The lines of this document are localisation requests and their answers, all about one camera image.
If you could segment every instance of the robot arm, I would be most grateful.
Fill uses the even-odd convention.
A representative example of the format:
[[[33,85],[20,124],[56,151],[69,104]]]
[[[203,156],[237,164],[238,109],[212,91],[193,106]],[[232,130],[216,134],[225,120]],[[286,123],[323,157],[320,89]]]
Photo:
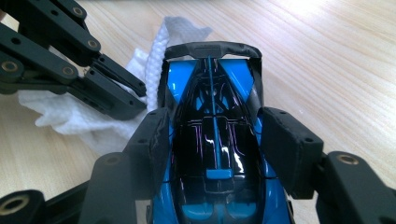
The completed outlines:
[[[114,81],[146,94],[145,84],[105,54],[88,32],[87,13],[74,1],[0,1],[0,9],[20,22],[19,32],[0,24],[0,93],[17,90],[69,92],[114,119],[131,119],[145,105]],[[53,46],[77,68],[48,51]]]
[[[368,163],[350,153],[322,153],[323,142],[289,113],[262,109],[262,150],[294,199],[318,193],[320,223],[392,223],[396,196]]]

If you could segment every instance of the robotic claw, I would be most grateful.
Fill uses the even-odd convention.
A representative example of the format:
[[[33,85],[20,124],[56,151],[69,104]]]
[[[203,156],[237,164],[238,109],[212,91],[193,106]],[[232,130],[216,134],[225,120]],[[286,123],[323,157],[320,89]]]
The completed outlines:
[[[1,93],[70,92],[114,119],[144,108],[113,80],[138,96],[144,84],[99,52],[76,2],[2,0],[0,9],[21,25],[16,33],[0,24]],[[78,76],[49,46],[90,69]],[[185,55],[192,60],[172,60]],[[315,190],[321,223],[396,223],[395,191],[363,159],[325,155],[302,123],[263,106],[257,49],[228,42],[168,48],[158,96],[160,109],[123,152],[96,162],[88,182],[47,202],[37,190],[11,193],[0,199],[0,223],[136,223],[135,200],[152,201],[148,223],[293,223],[284,190],[294,199],[312,199]]]

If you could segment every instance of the metal bolt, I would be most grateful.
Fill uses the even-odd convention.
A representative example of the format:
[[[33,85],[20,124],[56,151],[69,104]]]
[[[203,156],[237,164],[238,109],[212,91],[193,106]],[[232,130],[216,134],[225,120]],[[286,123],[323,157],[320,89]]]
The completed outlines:
[[[73,68],[68,67],[68,66],[64,67],[64,68],[62,69],[62,72],[63,72],[65,75],[68,75],[68,76],[71,76],[71,75],[74,74]]]
[[[88,41],[88,45],[89,45],[91,48],[93,48],[93,49],[96,49],[96,48],[98,47],[98,43],[96,43],[96,41],[94,41],[94,40],[89,40],[89,41]]]
[[[81,8],[79,7],[73,7],[74,13],[76,13],[79,16],[82,16],[84,13],[82,12]]]
[[[348,155],[338,155],[337,159],[345,164],[348,165],[357,165],[359,164],[359,161],[356,160],[354,157],[348,156]]]
[[[2,62],[1,68],[3,68],[3,70],[6,72],[16,72],[18,70],[17,64],[12,61]]]
[[[10,198],[0,204],[0,216],[16,213],[29,203],[29,195],[23,194]]]

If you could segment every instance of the toy car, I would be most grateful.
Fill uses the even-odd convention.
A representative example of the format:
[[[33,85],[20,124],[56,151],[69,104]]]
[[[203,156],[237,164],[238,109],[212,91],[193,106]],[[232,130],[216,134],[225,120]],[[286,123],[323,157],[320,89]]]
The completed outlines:
[[[226,54],[245,58],[223,59]],[[171,60],[190,55],[190,60]],[[203,42],[167,49],[159,102],[172,152],[153,200],[154,223],[290,223],[291,210],[259,145],[258,49]]]

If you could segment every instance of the screw hole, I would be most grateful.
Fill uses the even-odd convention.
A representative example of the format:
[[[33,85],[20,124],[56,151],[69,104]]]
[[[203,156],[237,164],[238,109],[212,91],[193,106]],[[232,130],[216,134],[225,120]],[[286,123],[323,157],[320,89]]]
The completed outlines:
[[[71,76],[71,75],[74,74],[73,68],[67,67],[67,66],[64,67],[64,69],[62,69],[62,72],[63,72],[65,75],[69,75],[69,76]]]
[[[18,70],[18,66],[12,61],[6,61],[1,63],[1,67],[6,72],[16,72]]]
[[[339,155],[339,156],[337,156],[337,159],[345,164],[348,164],[348,165],[359,164],[358,160],[356,160],[355,158],[348,156],[348,155]]]
[[[16,44],[16,45],[19,45],[19,44],[21,43],[21,41],[20,41],[17,37],[12,38],[12,39],[11,39],[11,42],[12,42],[13,44]]]
[[[0,216],[16,213],[29,203],[29,195],[18,195],[0,204]]]
[[[94,41],[94,40],[89,40],[89,41],[88,41],[88,45],[89,45],[91,48],[93,48],[93,49],[96,49],[96,48],[98,47],[98,44],[97,44],[96,41]]]
[[[73,7],[73,11],[79,16],[82,16],[83,14],[81,8],[79,7]]]
[[[111,156],[110,158],[108,158],[107,160],[105,160],[105,164],[107,165],[114,165],[120,162],[120,157],[118,156]]]

